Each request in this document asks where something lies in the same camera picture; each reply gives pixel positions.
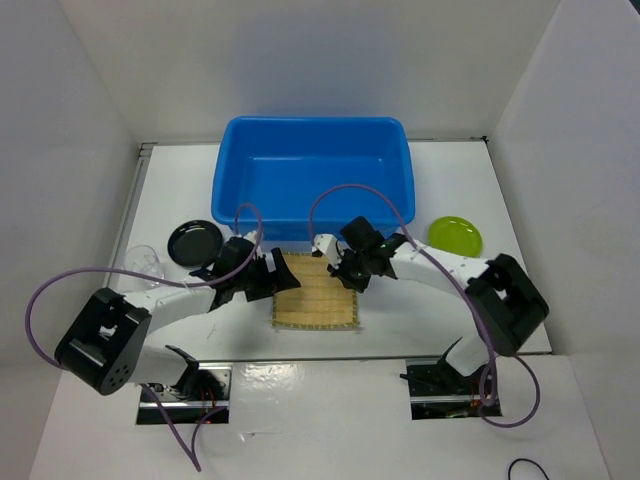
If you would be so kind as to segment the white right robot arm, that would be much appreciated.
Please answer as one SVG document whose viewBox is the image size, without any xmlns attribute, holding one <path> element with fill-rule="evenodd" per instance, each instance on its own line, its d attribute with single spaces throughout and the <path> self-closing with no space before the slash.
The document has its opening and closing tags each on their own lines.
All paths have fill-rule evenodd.
<svg viewBox="0 0 640 480">
<path fill-rule="evenodd" d="M 466 304 L 476 332 L 445 350 L 429 380 L 450 393 L 463 391 L 498 356 L 516 356 L 549 315 L 546 300 L 514 257 L 456 255 L 416 241 L 407 230 L 385 237 L 362 216 L 338 236 L 315 235 L 312 254 L 325 257 L 329 274 L 358 293 L 378 276 L 426 285 Z"/>
</svg>

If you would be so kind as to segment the green plastic plate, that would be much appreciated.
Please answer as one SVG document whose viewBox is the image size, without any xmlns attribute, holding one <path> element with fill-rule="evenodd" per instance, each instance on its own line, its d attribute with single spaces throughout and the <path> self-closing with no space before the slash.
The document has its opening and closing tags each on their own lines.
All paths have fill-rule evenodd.
<svg viewBox="0 0 640 480">
<path fill-rule="evenodd" d="M 435 249 L 472 258 L 479 258 L 484 247 L 478 228 L 458 216 L 434 220 L 427 229 L 427 243 Z"/>
</svg>

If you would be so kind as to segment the bamboo placemat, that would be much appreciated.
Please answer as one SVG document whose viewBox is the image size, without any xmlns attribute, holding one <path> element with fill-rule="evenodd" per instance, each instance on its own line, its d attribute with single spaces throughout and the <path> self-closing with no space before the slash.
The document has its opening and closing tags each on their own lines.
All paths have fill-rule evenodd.
<svg viewBox="0 0 640 480">
<path fill-rule="evenodd" d="M 352 330 L 359 327 L 357 296 L 329 275 L 323 258 L 284 253 L 301 287 L 275 295 L 272 326 L 299 330 Z"/>
</svg>

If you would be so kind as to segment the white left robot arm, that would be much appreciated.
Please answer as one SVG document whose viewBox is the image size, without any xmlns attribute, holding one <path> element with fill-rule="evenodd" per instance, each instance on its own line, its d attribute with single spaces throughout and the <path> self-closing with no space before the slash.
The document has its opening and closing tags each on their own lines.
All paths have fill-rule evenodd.
<svg viewBox="0 0 640 480">
<path fill-rule="evenodd" d="M 202 287 L 97 290 L 58 343 L 55 360 L 103 396 L 127 383 L 163 383 L 176 399 L 190 398 L 199 387 L 198 361 L 174 345 L 146 347 L 146 337 L 216 310 L 237 293 L 253 302 L 299 288 L 281 250 L 264 254 L 256 241 L 255 232 L 226 241 L 211 265 L 192 273 L 206 283 Z"/>
</svg>

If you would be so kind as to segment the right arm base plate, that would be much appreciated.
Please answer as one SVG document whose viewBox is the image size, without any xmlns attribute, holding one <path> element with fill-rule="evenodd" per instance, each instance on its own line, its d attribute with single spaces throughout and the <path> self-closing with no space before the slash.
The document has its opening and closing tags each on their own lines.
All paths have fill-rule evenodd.
<svg viewBox="0 0 640 480">
<path fill-rule="evenodd" d="M 409 392 L 413 420 L 444 420 L 478 418 L 481 408 L 479 392 L 483 367 L 469 377 L 450 378 L 445 382 L 435 358 L 413 358 L 406 361 L 399 377 Z M 487 417 L 502 415 L 499 400 L 490 407 L 482 407 Z"/>
</svg>

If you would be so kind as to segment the black round dish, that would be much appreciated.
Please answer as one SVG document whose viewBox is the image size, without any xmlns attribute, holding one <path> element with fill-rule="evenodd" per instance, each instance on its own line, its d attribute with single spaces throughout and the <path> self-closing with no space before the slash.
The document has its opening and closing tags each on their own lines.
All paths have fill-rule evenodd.
<svg viewBox="0 0 640 480">
<path fill-rule="evenodd" d="M 206 220 L 191 220 L 177 227 L 169 236 L 167 253 L 184 268 L 206 267 L 214 262 L 222 248 L 220 229 Z"/>
</svg>

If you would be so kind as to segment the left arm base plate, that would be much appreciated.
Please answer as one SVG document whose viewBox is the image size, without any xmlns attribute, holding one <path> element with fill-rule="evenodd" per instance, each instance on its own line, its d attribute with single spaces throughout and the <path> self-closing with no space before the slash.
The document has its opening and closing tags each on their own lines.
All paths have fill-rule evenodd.
<svg viewBox="0 0 640 480">
<path fill-rule="evenodd" d="M 149 387 L 175 424 L 229 422 L 232 365 L 203 363 L 195 384 L 185 391 L 173 386 L 151 383 Z"/>
</svg>

